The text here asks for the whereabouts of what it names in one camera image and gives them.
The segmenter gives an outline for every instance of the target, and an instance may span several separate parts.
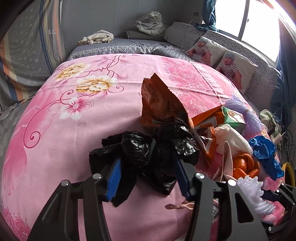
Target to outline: window frame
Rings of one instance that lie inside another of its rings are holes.
[[[268,62],[268,64],[272,67],[275,67],[277,66],[277,61],[278,61],[278,57],[276,58],[276,61],[274,62],[273,60],[271,60],[268,56],[266,56],[264,53],[262,53],[260,50],[256,49],[255,47],[253,47],[252,45],[248,44],[247,42],[245,41],[242,41],[242,36],[244,34],[244,29],[246,28],[246,24],[247,24],[247,20],[248,20],[248,13],[249,13],[249,6],[250,6],[250,0],[246,0],[246,5],[245,5],[245,8],[244,8],[244,16],[243,16],[243,19],[242,19],[242,25],[241,25],[241,28],[239,30],[239,35],[238,37],[230,34],[230,33],[227,33],[223,30],[220,30],[218,29],[218,32],[227,36],[227,37],[231,37],[245,45],[247,45],[248,47],[250,47],[251,49],[253,49],[255,52],[259,53],[263,58],[265,58],[265,60]]]

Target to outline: green packaging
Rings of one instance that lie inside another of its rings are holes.
[[[233,129],[237,130],[238,133],[243,135],[246,128],[243,115],[224,106],[222,107],[222,112],[225,116],[224,124],[229,124]]]

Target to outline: wall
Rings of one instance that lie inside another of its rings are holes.
[[[203,0],[185,0],[181,22],[202,23],[202,3]]]
[[[68,53],[77,41],[100,29],[120,37],[136,29],[135,20],[158,10],[168,24],[181,21],[185,0],[63,0],[62,30]]]

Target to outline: striped shirt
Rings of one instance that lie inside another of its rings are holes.
[[[197,55],[202,56],[205,52],[209,51],[209,48],[207,45],[204,45],[202,47],[198,47],[197,45],[194,47],[194,51]]]
[[[221,61],[217,68],[218,67],[221,67],[223,74],[230,80],[232,80],[234,73],[238,71],[237,65],[234,63],[226,65],[223,61]]]

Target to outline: blue curtain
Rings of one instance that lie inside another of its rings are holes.
[[[215,4],[216,0],[204,0],[202,4],[202,19],[204,24],[196,23],[196,28],[200,31],[213,30],[217,31],[216,24],[216,15],[215,15]]]
[[[279,21],[280,50],[277,69],[280,71],[270,101],[270,110],[277,122],[287,128],[292,122],[291,109],[296,103],[296,43]]]

